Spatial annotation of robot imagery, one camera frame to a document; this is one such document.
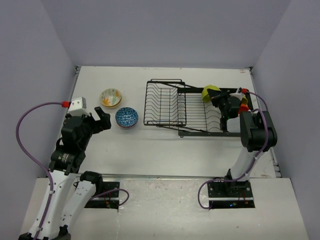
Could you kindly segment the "white floral leaf bowl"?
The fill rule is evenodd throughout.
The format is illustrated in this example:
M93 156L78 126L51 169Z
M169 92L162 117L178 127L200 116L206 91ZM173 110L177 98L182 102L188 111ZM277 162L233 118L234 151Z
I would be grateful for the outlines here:
M107 105L107 103L105 103L105 101L110 101L114 104L117 101L122 100L122 98L123 97L122 97L121 92L116 88L108 88L108 89L104 90L99 96L100 103L103 106Z

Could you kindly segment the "blue white patterned bowl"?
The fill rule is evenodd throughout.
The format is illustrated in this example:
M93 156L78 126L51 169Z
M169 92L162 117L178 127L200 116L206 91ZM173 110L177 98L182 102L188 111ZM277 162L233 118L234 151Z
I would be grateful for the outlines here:
M118 125L132 126L139 120L137 111L131 107L122 107L115 113L115 121Z

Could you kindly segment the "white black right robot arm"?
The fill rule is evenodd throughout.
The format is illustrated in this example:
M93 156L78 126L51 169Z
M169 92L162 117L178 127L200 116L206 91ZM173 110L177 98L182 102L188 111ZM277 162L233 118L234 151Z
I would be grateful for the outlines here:
M221 113L220 127L227 132L239 130L242 149L235 164L228 170L223 182L223 191L233 197L246 188L250 173L262 153L268 152L278 141L268 106L265 111L249 109L246 95L259 95L246 88L238 88L234 93L229 91L208 89L208 95L214 107Z

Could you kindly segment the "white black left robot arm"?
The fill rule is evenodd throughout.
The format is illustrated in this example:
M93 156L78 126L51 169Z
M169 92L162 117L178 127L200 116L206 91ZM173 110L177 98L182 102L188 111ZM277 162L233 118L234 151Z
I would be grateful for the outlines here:
M102 175L86 171L80 176L78 187L67 198L86 157L85 151L94 134L111 128L110 114L95 107L99 120L81 109L69 109L57 140L50 163L44 170L49 179L40 210L32 227L21 234L21 240L69 240L71 230L81 211L92 196L103 193Z

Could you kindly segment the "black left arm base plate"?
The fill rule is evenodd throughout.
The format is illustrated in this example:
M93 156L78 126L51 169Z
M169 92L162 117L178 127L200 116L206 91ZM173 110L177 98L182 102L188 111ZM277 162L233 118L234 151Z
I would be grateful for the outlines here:
M102 194L109 190L118 189L120 187L119 181L104 181L102 186L93 194L93 196ZM96 197L92 200L89 200L86 205L85 209L119 209L119 192L111 192L105 194L100 197Z

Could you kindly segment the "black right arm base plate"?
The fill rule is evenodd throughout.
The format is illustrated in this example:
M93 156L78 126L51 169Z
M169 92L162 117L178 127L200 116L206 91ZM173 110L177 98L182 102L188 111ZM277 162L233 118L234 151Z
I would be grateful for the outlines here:
M209 209L253 209L251 183L213 181L207 184Z

